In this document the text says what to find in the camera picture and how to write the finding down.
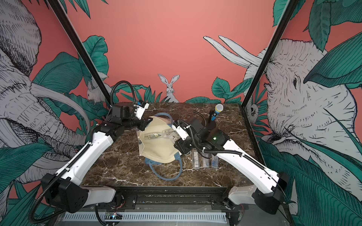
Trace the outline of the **clear compass set case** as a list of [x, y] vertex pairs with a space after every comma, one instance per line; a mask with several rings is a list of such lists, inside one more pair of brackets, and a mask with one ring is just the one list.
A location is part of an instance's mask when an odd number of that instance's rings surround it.
[[193, 169], [199, 169], [199, 153], [197, 150], [192, 150]]

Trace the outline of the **cream canvas tote bag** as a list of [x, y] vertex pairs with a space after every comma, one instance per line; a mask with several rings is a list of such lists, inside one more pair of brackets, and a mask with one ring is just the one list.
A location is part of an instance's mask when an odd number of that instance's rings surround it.
[[[153, 173], [162, 180], [173, 181], [179, 178], [183, 171], [183, 163], [181, 153], [174, 148], [174, 142], [180, 136], [174, 131], [172, 139], [145, 139], [144, 135], [151, 132], [161, 132], [163, 130], [172, 129], [173, 118], [168, 113], [158, 113], [151, 116], [151, 122], [144, 131], [136, 130], [139, 144], [139, 154], [145, 157], [145, 164], [150, 167]], [[159, 175], [153, 168], [154, 165], [171, 163], [177, 160], [180, 165], [178, 174], [173, 178], [164, 178]]]

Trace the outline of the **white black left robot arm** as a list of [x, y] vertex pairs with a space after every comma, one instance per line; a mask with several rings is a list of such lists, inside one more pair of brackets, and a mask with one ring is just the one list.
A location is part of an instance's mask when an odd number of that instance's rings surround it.
[[81, 186], [82, 180], [112, 144], [125, 132], [133, 128], [145, 129], [143, 118], [149, 104], [138, 101], [134, 108], [117, 103], [112, 106], [105, 121], [93, 129], [91, 139], [85, 146], [55, 174], [46, 174], [41, 179], [43, 199], [56, 208], [75, 213], [85, 206], [99, 203], [119, 204], [116, 190], [109, 186]]

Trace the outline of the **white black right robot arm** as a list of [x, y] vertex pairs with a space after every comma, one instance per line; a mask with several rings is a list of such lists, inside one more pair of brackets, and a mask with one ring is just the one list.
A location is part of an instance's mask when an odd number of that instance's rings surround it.
[[172, 128], [180, 136], [174, 146], [182, 154], [196, 149], [199, 153], [217, 156], [253, 183], [249, 192], [232, 188], [228, 193], [231, 203], [255, 204], [266, 213], [277, 213], [286, 200], [285, 190], [290, 180], [286, 173], [278, 173], [258, 162], [215, 125], [208, 128], [196, 118], [191, 118], [190, 121], [176, 120]]

